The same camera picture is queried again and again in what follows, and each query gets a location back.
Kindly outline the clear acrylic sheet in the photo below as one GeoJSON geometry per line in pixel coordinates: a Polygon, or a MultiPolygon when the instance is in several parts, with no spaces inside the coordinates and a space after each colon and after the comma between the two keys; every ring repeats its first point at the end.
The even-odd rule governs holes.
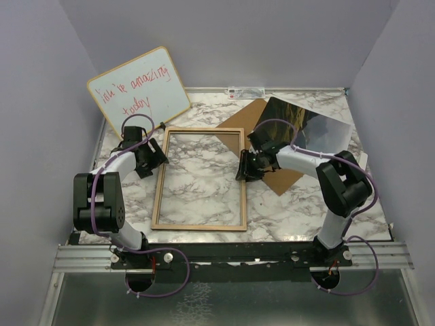
{"type": "Polygon", "coordinates": [[[172,134],[160,224],[240,225],[239,155],[219,135],[172,134]]]}

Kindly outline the wooden picture frame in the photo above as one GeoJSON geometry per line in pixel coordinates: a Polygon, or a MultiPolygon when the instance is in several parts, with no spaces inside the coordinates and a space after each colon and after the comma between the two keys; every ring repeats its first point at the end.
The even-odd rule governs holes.
{"type": "MultiPolygon", "coordinates": [[[[184,128],[184,127],[166,127],[164,131],[164,140],[162,150],[164,154],[169,152],[169,141],[172,134],[212,134],[212,135],[237,135],[239,149],[245,149],[245,131],[243,128],[184,128]]],[[[159,168],[156,195],[154,199],[154,208],[152,213],[152,230],[174,230],[174,231],[195,231],[195,232],[246,232],[247,231],[247,194],[246,182],[241,181],[240,192],[240,225],[175,225],[160,224],[160,207],[162,202],[162,193],[164,187],[164,177],[167,164],[162,164],[159,168]]]]}

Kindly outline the landscape photo print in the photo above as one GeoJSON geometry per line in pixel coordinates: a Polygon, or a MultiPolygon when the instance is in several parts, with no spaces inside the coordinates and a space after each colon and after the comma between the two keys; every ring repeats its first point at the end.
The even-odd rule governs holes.
{"type": "Polygon", "coordinates": [[[348,149],[351,124],[271,97],[256,126],[279,143],[294,141],[310,151],[338,153],[348,149]]]}

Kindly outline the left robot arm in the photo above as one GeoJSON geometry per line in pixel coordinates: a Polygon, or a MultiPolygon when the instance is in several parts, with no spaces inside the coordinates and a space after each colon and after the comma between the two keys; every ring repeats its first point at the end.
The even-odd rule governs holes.
{"type": "Polygon", "coordinates": [[[132,266],[142,268],[150,260],[146,235],[126,221],[122,181],[130,173],[140,179],[168,162],[156,140],[143,138],[138,126],[124,128],[124,138],[110,157],[89,173],[79,173],[73,180],[73,224],[78,231],[108,239],[127,251],[132,266]]]}

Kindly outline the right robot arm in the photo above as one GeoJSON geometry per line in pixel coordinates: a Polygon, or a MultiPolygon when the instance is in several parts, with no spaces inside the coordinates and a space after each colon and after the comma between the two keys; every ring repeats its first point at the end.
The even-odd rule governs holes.
{"type": "Polygon", "coordinates": [[[293,143],[272,140],[266,132],[253,131],[247,138],[249,149],[241,150],[237,181],[258,181],[266,173],[293,170],[318,180],[328,211],[315,237],[313,260],[327,266],[337,256],[351,216],[372,195],[366,173],[349,151],[337,154],[303,149],[293,143]]]}

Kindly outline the brown backing board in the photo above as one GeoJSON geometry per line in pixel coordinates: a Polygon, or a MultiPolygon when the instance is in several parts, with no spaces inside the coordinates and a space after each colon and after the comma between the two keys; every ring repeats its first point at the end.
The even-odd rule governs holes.
{"type": "MultiPolygon", "coordinates": [[[[227,120],[224,120],[219,124],[218,128],[243,128],[245,135],[245,148],[249,149],[251,144],[247,138],[247,135],[256,126],[264,108],[266,107],[266,101],[263,99],[256,99],[249,103],[247,106],[230,116],[227,120]]],[[[236,153],[236,156],[240,154],[239,139],[232,137],[231,135],[219,135],[218,138],[225,144],[232,152],[236,153]]],[[[295,184],[301,177],[302,173],[298,173],[293,170],[276,170],[273,173],[266,173],[263,182],[278,196],[283,195],[288,191],[293,184],[295,184]]]]}

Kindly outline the whiteboard with red writing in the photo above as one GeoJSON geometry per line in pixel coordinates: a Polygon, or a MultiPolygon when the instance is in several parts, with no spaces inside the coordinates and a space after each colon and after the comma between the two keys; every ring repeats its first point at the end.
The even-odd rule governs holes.
{"type": "Polygon", "coordinates": [[[118,137],[123,123],[151,130],[151,123],[135,114],[148,115],[158,127],[191,107],[179,73],[162,46],[90,79],[87,89],[118,137]]]}

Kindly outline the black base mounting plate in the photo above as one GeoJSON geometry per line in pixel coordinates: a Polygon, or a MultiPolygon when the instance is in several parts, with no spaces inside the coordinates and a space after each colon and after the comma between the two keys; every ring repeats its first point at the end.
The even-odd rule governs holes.
{"type": "Polygon", "coordinates": [[[349,247],[326,252],[312,242],[150,244],[150,253],[114,250],[111,268],[159,283],[308,282],[312,272],[350,267],[349,247]]]}

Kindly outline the aluminium rail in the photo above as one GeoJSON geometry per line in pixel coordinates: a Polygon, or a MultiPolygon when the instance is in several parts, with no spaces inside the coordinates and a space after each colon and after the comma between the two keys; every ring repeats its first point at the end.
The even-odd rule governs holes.
{"type": "MultiPolygon", "coordinates": [[[[413,263],[403,242],[361,242],[346,244],[352,260],[350,267],[333,267],[338,270],[407,269],[413,263]]],[[[54,260],[55,273],[122,272],[111,268],[114,247],[109,245],[60,246],[54,260]]]]}

